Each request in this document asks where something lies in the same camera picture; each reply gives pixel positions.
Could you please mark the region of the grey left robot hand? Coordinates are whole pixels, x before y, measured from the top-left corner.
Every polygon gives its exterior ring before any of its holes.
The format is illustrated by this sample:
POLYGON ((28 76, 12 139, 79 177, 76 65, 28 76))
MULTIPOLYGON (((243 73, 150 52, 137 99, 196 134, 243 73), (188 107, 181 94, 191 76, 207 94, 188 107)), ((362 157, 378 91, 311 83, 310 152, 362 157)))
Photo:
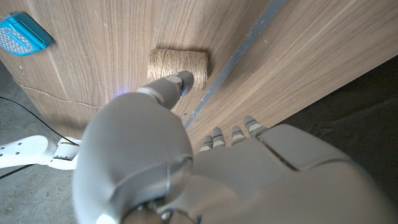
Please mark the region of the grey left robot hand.
POLYGON ((172 112, 190 72, 111 100, 87 125, 73 174, 79 223, 396 223, 397 208, 350 156, 253 117, 227 146, 194 152, 172 112))

